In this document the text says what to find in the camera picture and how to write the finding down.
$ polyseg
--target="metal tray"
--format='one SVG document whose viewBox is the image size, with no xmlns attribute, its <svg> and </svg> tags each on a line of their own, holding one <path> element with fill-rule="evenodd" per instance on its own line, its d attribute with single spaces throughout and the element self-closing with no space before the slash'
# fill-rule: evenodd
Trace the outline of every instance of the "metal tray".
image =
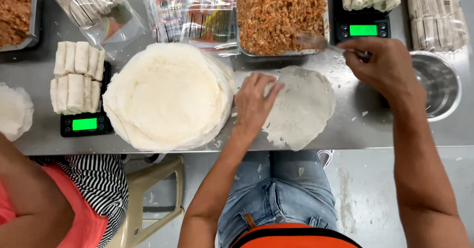
<svg viewBox="0 0 474 248">
<path fill-rule="evenodd" d="M 39 32 L 41 30 L 41 3 L 43 0 L 31 0 L 31 16 L 29 33 L 23 43 L 19 45 L 5 45 L 0 52 L 21 50 L 27 47 L 33 47 L 39 42 Z"/>
<path fill-rule="evenodd" d="M 324 24 L 323 24 L 323 27 L 324 27 L 324 39 L 326 39 L 326 43 L 329 44 L 329 39 L 330 39 L 330 29 L 329 29 L 329 11 L 328 11 L 328 7 L 329 6 L 329 3 L 326 5 L 326 12 L 324 12 L 324 15 L 323 15 L 323 20 L 324 20 Z M 236 35 L 237 35 L 237 46 L 239 48 L 239 50 L 243 53 L 243 54 L 246 54 L 247 56 L 251 56 L 251 57 L 280 57 L 280 56 L 300 56 L 300 55 L 315 55 L 315 54 L 319 54 L 319 53 L 322 53 L 324 50 L 321 50 L 319 52 L 316 52 L 315 49 L 305 49 L 305 50 L 301 50 L 301 51 L 286 51 L 284 52 L 283 54 L 280 54 L 280 55 L 274 55 L 274 56 L 259 56 L 257 54 L 254 54 L 254 53 L 251 53 L 249 51 L 247 51 L 246 49 L 244 49 L 242 46 L 240 46 L 240 27 L 239 25 L 237 24 L 236 22 L 236 25 L 237 25 L 237 32 L 236 32 Z"/>
</svg>

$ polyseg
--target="black and white striped fabric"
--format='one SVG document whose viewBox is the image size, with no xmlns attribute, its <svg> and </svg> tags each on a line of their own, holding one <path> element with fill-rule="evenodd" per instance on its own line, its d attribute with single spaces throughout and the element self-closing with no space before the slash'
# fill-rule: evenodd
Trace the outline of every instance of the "black and white striped fabric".
<svg viewBox="0 0 474 248">
<path fill-rule="evenodd" d="M 125 220 L 128 208 L 128 185 L 120 155 L 33 156 L 32 159 L 42 166 L 59 165 L 91 207 L 109 218 L 97 247 L 107 245 Z"/>
</svg>

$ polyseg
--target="orange shirt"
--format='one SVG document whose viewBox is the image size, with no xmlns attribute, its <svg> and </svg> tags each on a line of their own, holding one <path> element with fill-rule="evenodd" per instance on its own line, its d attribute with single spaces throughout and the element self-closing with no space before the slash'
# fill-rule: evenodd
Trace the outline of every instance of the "orange shirt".
<svg viewBox="0 0 474 248">
<path fill-rule="evenodd" d="M 330 229 L 299 223 L 263 225 L 242 235 L 231 248 L 360 248 L 353 240 Z"/>
<path fill-rule="evenodd" d="M 58 248 L 96 248 L 107 227 L 108 218 L 99 216 L 81 195 L 76 184 L 58 165 L 42 166 L 56 182 L 76 214 L 73 226 Z M 0 225 L 15 219 L 15 212 L 3 185 L 0 183 Z"/>
</svg>

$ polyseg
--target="blue jeans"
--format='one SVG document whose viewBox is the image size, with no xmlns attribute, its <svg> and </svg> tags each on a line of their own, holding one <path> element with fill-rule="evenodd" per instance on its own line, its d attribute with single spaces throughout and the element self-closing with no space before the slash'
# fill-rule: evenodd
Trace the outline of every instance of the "blue jeans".
<svg viewBox="0 0 474 248">
<path fill-rule="evenodd" d="M 227 248 L 249 229 L 296 222 L 337 230 L 335 199 L 317 151 L 247 152 L 219 217 L 219 246 Z"/>
</svg>

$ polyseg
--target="green lcd display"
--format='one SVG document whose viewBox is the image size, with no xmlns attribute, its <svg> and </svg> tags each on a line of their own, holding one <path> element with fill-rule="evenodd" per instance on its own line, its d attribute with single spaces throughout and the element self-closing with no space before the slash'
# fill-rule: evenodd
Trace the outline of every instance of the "green lcd display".
<svg viewBox="0 0 474 248">
<path fill-rule="evenodd" d="M 377 36 L 377 25 L 350 25 L 352 36 Z"/>
<path fill-rule="evenodd" d="M 97 118 L 85 118 L 73 120 L 74 130 L 93 130 L 97 129 Z"/>
</svg>

